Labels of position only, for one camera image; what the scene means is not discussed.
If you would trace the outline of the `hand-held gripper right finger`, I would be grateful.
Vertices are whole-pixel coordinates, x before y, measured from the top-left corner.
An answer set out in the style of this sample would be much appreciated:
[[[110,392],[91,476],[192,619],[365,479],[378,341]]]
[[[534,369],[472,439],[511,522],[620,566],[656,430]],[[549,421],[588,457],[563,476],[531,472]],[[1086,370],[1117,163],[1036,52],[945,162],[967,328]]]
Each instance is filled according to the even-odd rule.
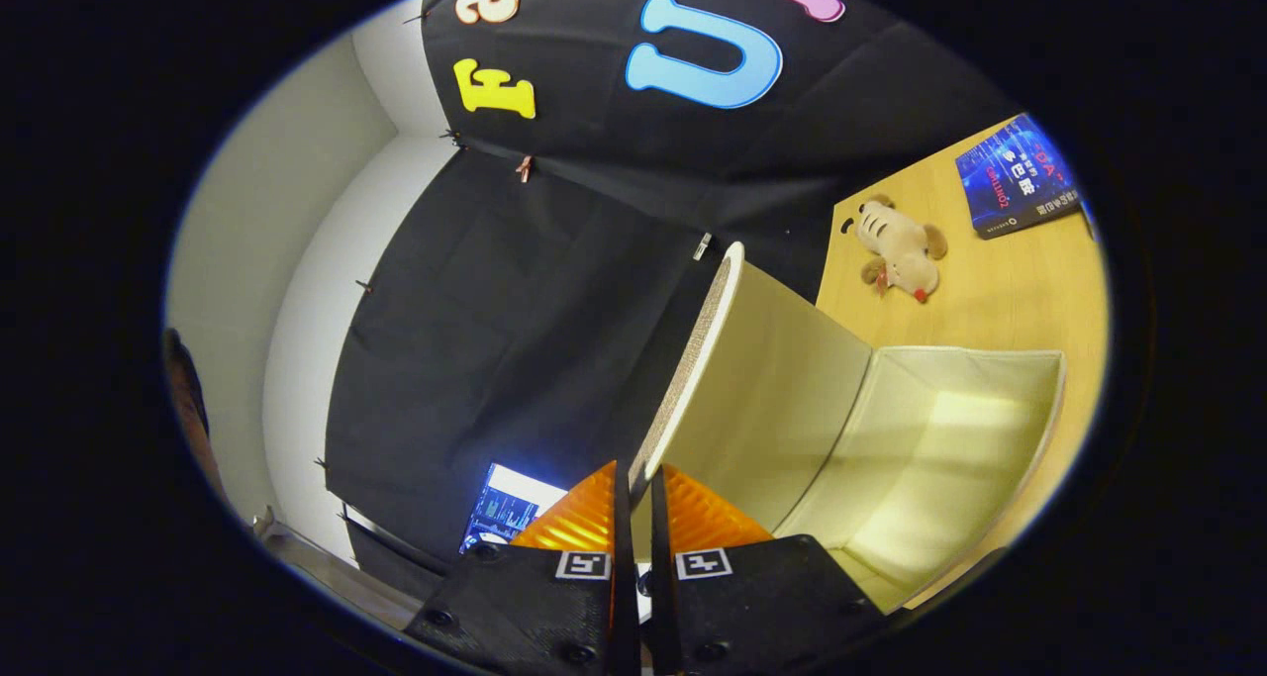
[[[829,675],[886,627],[813,535],[777,537],[682,468],[650,486],[659,675]]]

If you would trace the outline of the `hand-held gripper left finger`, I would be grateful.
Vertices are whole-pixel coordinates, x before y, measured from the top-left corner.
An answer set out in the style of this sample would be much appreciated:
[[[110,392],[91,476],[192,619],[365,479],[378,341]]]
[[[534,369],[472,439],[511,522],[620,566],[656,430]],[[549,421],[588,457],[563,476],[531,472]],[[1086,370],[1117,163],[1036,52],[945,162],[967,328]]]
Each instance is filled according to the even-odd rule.
[[[609,461],[516,539],[478,541],[405,627],[478,675],[637,675],[628,470]]]

